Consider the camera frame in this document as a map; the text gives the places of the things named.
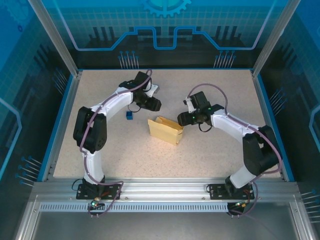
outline glass panel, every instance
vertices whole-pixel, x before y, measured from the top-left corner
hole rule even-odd
[[[317,0],[302,0],[261,78],[301,193],[320,190],[320,15]],[[318,215],[319,202],[308,207]]]
[[[0,23],[0,239],[9,240],[39,173],[70,73],[28,1],[1,1]]]
[[[252,68],[287,0],[43,0],[80,69]]]

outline beige work surface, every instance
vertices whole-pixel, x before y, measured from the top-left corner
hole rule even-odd
[[[73,139],[82,107],[92,107],[110,96],[123,81],[134,79],[137,70],[84,70],[77,89],[53,176],[74,178],[84,175],[83,157]],[[242,145],[220,129],[200,132],[197,125],[184,128],[177,146],[151,137],[148,119],[162,116],[177,122],[188,110],[183,100],[197,84],[219,86],[228,97],[228,111],[258,126],[265,121],[249,70],[154,70],[152,82],[160,86],[155,97],[161,100],[158,112],[141,109],[126,119],[126,107],[107,124],[107,142],[102,151],[106,177],[227,177],[243,165]],[[225,105],[223,95],[213,87],[200,87],[210,103]],[[133,103],[132,111],[138,109]],[[268,175],[279,177],[279,174]]]

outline open cardboard box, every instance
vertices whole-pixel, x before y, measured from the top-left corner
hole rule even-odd
[[[178,123],[158,116],[155,121],[148,119],[150,135],[167,143],[178,145],[182,138],[184,127]]]

